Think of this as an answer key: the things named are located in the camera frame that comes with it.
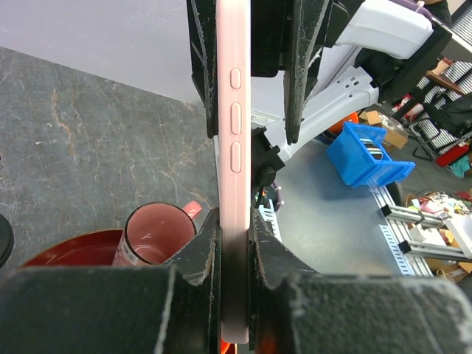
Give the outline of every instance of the red mug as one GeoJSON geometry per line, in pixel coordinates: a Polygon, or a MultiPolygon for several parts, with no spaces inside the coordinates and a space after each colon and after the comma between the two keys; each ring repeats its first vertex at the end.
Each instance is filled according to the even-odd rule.
{"type": "Polygon", "coordinates": [[[201,210],[196,201],[182,209],[160,202],[141,205],[126,220],[113,266],[152,266],[168,260],[195,237],[193,219],[201,210]]]}

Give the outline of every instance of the person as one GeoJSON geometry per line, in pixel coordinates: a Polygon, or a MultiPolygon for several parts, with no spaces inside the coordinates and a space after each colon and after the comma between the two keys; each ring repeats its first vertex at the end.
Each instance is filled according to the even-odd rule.
{"type": "Polygon", "coordinates": [[[447,0],[424,0],[424,8],[447,27],[452,26],[451,13],[447,0]]]}

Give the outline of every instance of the phone side button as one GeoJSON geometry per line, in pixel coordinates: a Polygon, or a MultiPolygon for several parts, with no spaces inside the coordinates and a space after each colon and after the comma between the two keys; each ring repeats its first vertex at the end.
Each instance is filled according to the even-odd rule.
{"type": "Polygon", "coordinates": [[[231,132],[234,135],[241,134],[241,105],[237,102],[231,105],[231,132]]]}
{"type": "Polygon", "coordinates": [[[239,69],[234,68],[229,73],[229,84],[235,90],[239,90],[241,88],[241,71],[239,69]]]}
{"type": "Polygon", "coordinates": [[[234,173],[241,172],[241,144],[233,142],[231,144],[231,171],[234,173]]]}

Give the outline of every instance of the blue crate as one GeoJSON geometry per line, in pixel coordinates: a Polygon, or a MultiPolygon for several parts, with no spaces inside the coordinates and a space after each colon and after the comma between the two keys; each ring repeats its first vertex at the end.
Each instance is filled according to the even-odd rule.
{"type": "Polygon", "coordinates": [[[414,169],[414,162],[392,161],[382,147],[384,128],[346,122],[342,133],[327,149],[327,155],[345,184],[358,186],[386,186],[404,180],[414,169]],[[382,160],[376,160],[361,142],[370,139],[382,150],[382,160]]]}

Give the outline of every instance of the mug handle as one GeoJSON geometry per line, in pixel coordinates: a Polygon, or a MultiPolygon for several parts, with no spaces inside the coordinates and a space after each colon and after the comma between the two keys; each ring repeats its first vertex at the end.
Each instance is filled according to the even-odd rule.
{"type": "Polygon", "coordinates": [[[192,220],[195,219],[198,214],[200,214],[201,210],[203,210],[203,208],[197,201],[189,202],[182,209],[187,213],[187,215],[190,216],[192,220]]]}

